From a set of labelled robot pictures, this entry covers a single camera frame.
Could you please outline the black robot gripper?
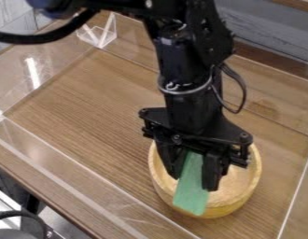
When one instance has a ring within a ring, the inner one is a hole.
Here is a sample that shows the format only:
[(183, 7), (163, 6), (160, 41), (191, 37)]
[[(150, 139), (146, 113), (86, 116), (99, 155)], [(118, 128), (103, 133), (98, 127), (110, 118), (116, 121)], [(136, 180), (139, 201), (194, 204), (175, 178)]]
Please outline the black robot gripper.
[(248, 165), (254, 136), (224, 116), (223, 83), (159, 81), (166, 106), (140, 111), (168, 174), (179, 179), (190, 152), (203, 155), (203, 188), (216, 191), (231, 165)]

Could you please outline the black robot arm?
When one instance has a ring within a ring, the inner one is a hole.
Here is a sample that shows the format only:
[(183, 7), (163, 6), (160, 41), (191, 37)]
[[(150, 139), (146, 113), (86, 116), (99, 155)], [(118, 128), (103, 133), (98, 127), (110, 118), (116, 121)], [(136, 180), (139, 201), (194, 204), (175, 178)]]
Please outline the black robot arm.
[(154, 139), (174, 178), (184, 172), (184, 157), (203, 156), (202, 186), (216, 191), (230, 166), (248, 166), (254, 135), (223, 112), (222, 76), (246, 81), (227, 65), (235, 35), (215, 0), (27, 0), (32, 8), (68, 24), (43, 34), (0, 31), (0, 42), (38, 45), (71, 35), (104, 10), (139, 19), (152, 40), (159, 66), (159, 89), (166, 106), (140, 111), (144, 136)]

